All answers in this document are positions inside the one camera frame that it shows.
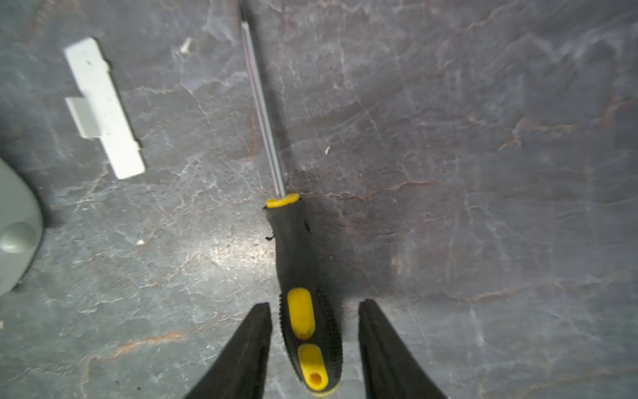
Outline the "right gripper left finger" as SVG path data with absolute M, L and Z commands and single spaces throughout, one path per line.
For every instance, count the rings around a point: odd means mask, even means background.
M 271 336 L 270 306 L 255 304 L 213 366 L 186 397 L 261 399 Z

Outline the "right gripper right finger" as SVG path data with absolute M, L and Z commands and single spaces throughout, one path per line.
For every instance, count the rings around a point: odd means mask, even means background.
M 445 398 L 376 301 L 359 304 L 358 341 L 368 398 Z

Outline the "black yellow screwdriver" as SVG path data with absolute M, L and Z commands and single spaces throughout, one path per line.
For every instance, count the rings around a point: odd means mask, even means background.
M 337 389 L 342 376 L 342 335 L 317 258 L 304 203 L 289 192 L 268 114 L 250 16 L 239 6 L 244 56 L 275 196 L 264 207 L 276 246 L 276 272 L 281 290 L 279 319 L 287 356 L 300 382 L 315 397 Z

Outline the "white alarm clock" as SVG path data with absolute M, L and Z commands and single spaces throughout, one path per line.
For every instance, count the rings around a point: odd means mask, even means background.
M 43 239 L 43 213 L 25 181 L 1 162 L 1 294 L 11 291 L 33 262 Z

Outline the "white battery cover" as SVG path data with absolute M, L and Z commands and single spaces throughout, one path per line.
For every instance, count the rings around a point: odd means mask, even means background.
M 117 179 L 146 172 L 141 147 L 111 79 L 111 68 L 94 38 L 66 47 L 64 54 L 81 96 L 67 97 L 80 136 L 98 140 Z

